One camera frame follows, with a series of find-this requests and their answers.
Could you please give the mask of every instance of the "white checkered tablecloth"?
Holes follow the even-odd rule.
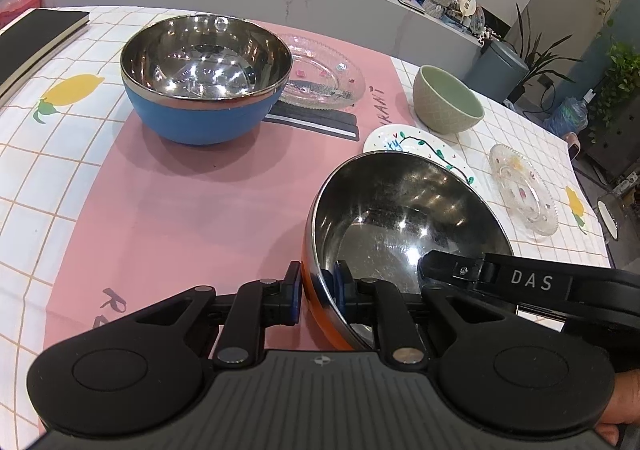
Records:
[[[27,447],[38,435],[38,417],[26,390],[26,373],[43,347],[45,309],[62,257],[92,183],[131,104],[120,79],[119,54],[143,26],[190,11],[100,6],[90,11],[86,32],[48,62],[0,109],[0,447]],[[417,67],[394,59],[412,107]],[[57,107],[58,114],[33,118],[39,98],[76,74],[104,81],[81,104]],[[498,217],[516,255],[608,266],[602,232],[575,179],[566,146],[503,106],[479,96],[484,122],[443,139],[476,172],[482,197]],[[552,237],[520,227],[504,206],[491,176],[487,153],[505,143],[532,160],[546,180],[560,219]],[[582,197],[588,235],[568,207],[564,186]],[[553,321],[539,320],[558,327]]]

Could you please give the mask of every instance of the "red plastic container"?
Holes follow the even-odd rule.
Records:
[[[0,1],[0,29],[31,8],[41,8],[42,0]]]

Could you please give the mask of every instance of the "green bowl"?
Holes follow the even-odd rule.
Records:
[[[418,118],[441,134],[457,134],[484,118],[476,95],[455,76],[425,65],[414,80],[414,107]]]

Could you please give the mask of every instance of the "bowl rim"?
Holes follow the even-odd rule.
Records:
[[[457,83],[458,85],[464,87],[469,94],[473,97],[474,101],[476,103],[478,103],[478,106],[480,107],[480,111],[481,111],[481,115],[480,116],[474,116],[472,114],[469,114],[468,112],[465,112],[464,110],[460,109],[459,107],[453,105],[452,103],[449,102],[449,100],[447,100],[444,96],[442,96],[442,94],[440,94],[424,77],[424,74],[422,72],[423,69],[428,69],[431,71],[437,71],[437,72],[441,72],[444,73],[450,80],[453,80],[454,83]],[[431,89],[431,91],[433,91],[434,93],[436,93],[438,95],[438,97],[444,102],[446,103],[449,107],[451,107],[452,109],[455,109],[457,112],[459,112],[460,114],[462,114],[463,116],[466,116],[468,118],[471,118],[473,120],[482,120],[484,118],[484,106],[482,105],[482,102],[480,100],[478,100],[478,97],[474,94],[474,92],[469,89],[464,83],[462,83],[462,81],[458,80],[454,75],[452,75],[451,73],[449,73],[448,71],[445,71],[444,69],[440,69],[439,67],[436,67],[435,65],[423,65],[418,69],[418,74],[417,76],[419,76],[420,78],[422,78],[422,81]]]
[[[215,100],[211,100],[211,99],[207,99],[207,98],[191,98],[190,96],[180,96],[180,95],[173,95],[173,94],[165,94],[165,93],[161,93],[160,91],[157,91],[155,89],[149,88],[149,87],[145,87],[144,85],[142,85],[139,81],[134,80],[129,73],[124,69],[124,65],[122,64],[122,58],[123,58],[123,53],[126,51],[127,47],[129,47],[130,43],[142,32],[147,31],[148,29],[151,29],[155,26],[158,26],[159,24],[162,24],[163,22],[166,22],[167,20],[182,20],[182,19],[192,19],[193,17],[196,16],[213,16],[213,17],[223,17],[229,20],[235,20],[238,22],[244,22],[246,24],[250,24],[251,26],[255,26],[267,33],[269,33],[271,36],[273,36],[274,38],[276,38],[286,49],[287,54],[289,56],[289,69],[287,69],[287,72],[282,75],[276,82],[274,82],[273,84],[261,88],[260,90],[256,90],[256,91],[251,91],[247,94],[242,94],[241,96],[238,95],[234,95],[234,96],[226,96],[224,98],[216,98]],[[202,103],[206,103],[209,105],[215,105],[215,104],[229,104],[231,102],[237,102],[237,101],[243,101],[243,100],[250,100],[253,101],[253,98],[255,98],[256,96],[265,96],[265,95],[270,95],[273,94],[277,89],[279,89],[281,86],[284,86],[287,81],[289,80],[289,75],[291,73],[291,69],[293,69],[293,56],[291,55],[291,51],[289,49],[289,47],[287,46],[287,44],[284,42],[284,40],[282,40],[277,34],[275,34],[273,31],[270,31],[269,29],[266,29],[263,26],[259,26],[258,24],[256,24],[255,22],[251,22],[250,20],[247,20],[245,18],[238,18],[236,16],[227,16],[227,15],[221,15],[221,14],[215,14],[215,13],[191,13],[191,14],[187,14],[187,15],[175,15],[175,16],[168,16],[167,18],[163,19],[163,20],[159,20],[158,22],[155,22],[153,24],[151,24],[150,26],[145,26],[142,29],[140,29],[138,32],[136,32],[131,38],[129,38],[129,40],[127,40],[127,42],[125,43],[125,45],[122,47],[122,50],[120,52],[120,73],[123,77],[126,77],[126,85],[129,85],[129,87],[133,90],[138,89],[140,91],[144,91],[146,93],[152,93],[155,94],[156,96],[160,97],[160,98],[170,98],[173,100],[181,100],[184,102],[196,102],[198,104],[202,104]]]
[[[326,282],[324,281],[324,278],[321,277],[322,267],[320,265],[320,260],[318,259],[318,250],[316,250],[316,229],[315,229],[316,221],[318,218],[318,205],[320,204],[320,199],[324,194],[324,191],[326,190],[326,188],[329,186],[330,182],[334,179],[335,175],[337,175],[337,173],[340,172],[340,170],[342,170],[345,166],[362,157],[384,156],[384,155],[411,156],[419,159],[421,162],[430,163],[436,166],[439,170],[443,170],[443,171],[446,170],[444,167],[441,167],[436,162],[430,159],[427,159],[425,157],[418,156],[417,154],[412,154],[410,152],[400,152],[397,150],[372,150],[371,152],[361,152],[360,154],[356,154],[356,156],[350,157],[349,159],[340,163],[340,165],[338,165],[327,176],[326,180],[322,183],[322,186],[318,190],[318,193],[316,194],[312,202],[308,217],[305,222],[305,234],[303,237],[303,266],[306,266],[305,271],[307,272],[308,278],[310,280],[309,285],[311,289],[313,289],[315,298],[318,300],[318,303],[322,309],[322,313],[318,312],[319,314],[322,314],[322,319],[319,320],[318,318],[315,318],[315,320],[316,322],[318,322],[323,332],[324,332],[324,326],[327,325],[326,321],[328,321],[328,324],[330,324],[333,328],[335,328],[335,331],[339,336],[342,337],[342,340],[345,341],[347,344],[349,344],[351,348],[354,350],[362,350],[362,349],[370,350],[371,347],[367,343],[367,341],[364,340],[353,329],[353,327],[351,327],[350,324],[347,324],[345,317],[338,309],[338,306],[335,303],[334,299],[331,297],[329,288]],[[480,202],[486,207],[486,209],[492,215],[495,222],[498,224],[498,228],[500,228],[502,236],[507,241],[507,247],[510,251],[509,255],[513,256],[514,252],[513,252],[513,246],[511,245],[511,241],[507,236],[507,233],[504,231],[504,228],[502,227],[500,220],[498,219],[498,217],[496,216],[492,208],[489,206],[487,201],[484,200],[484,198],[480,195],[479,192],[477,192],[476,190],[471,188],[471,186],[463,182],[462,179],[458,178],[458,182],[464,185],[471,193],[473,193],[478,199],[480,199]]]

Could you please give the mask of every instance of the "table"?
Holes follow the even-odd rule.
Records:
[[[234,292],[256,278],[281,278],[300,256],[308,208],[328,174],[362,150],[377,126],[416,123],[417,67],[313,33],[356,62],[368,91],[349,110],[355,138],[261,123],[233,142],[190,148],[142,126],[120,80],[124,42],[147,24],[185,12],[79,8],[81,36],[0,109],[0,446],[26,447],[38,434],[26,372],[43,348],[197,284]],[[34,111],[50,87],[75,75],[103,78],[59,112]],[[608,267],[602,231],[580,192],[562,140],[478,95],[486,116],[473,130],[441,136],[476,172],[479,192],[515,255]],[[384,113],[376,106],[384,107]],[[510,216],[489,174],[487,153],[505,143],[532,160],[560,221],[541,237]],[[565,191],[582,203],[579,228]],[[295,328],[270,328],[267,345],[326,347],[304,312]],[[553,326],[552,321],[529,316]]]

